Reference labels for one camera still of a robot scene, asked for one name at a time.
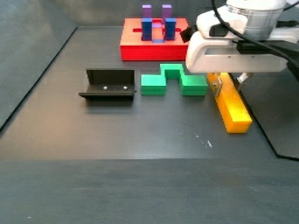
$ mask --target green block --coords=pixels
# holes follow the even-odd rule
[[[165,78],[156,74],[143,74],[141,90],[165,90]]]
[[[181,95],[205,95],[207,90],[203,91],[181,91]]]
[[[180,79],[184,75],[183,64],[161,64],[160,65],[161,75],[165,79]]]
[[[181,95],[205,95],[208,83],[204,75],[185,75],[183,64],[160,64],[161,74],[141,74],[141,95],[165,95],[165,80],[180,82]]]
[[[181,90],[205,90],[208,83],[204,75],[184,75],[181,76]]]
[[[141,95],[165,95],[165,91],[144,91],[141,90]]]

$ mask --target long yellow bar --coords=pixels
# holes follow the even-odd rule
[[[215,81],[217,81],[219,78],[221,80],[221,88],[215,99],[227,132],[247,133],[252,120],[229,75],[227,73],[208,73],[211,88],[215,88]]]

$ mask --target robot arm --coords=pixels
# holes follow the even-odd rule
[[[297,77],[299,52],[293,48],[299,29],[276,28],[285,0],[228,0],[217,9],[212,0],[212,7],[212,11],[197,16],[197,31],[191,35],[185,58],[189,71],[247,74],[280,72],[288,66]],[[277,41],[289,43],[291,49],[289,44],[277,45]]]

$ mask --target black bracket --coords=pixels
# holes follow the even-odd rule
[[[79,93],[87,100],[132,101],[135,98],[135,70],[87,69],[88,90]]]

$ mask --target red block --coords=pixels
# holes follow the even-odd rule
[[[153,25],[161,23],[160,18],[153,18]],[[127,18],[120,39],[121,60],[185,60],[188,43],[183,43],[180,31],[188,27],[185,18],[176,18],[175,40],[163,43],[141,40],[141,18]],[[164,25],[153,28],[155,39],[163,39]]]

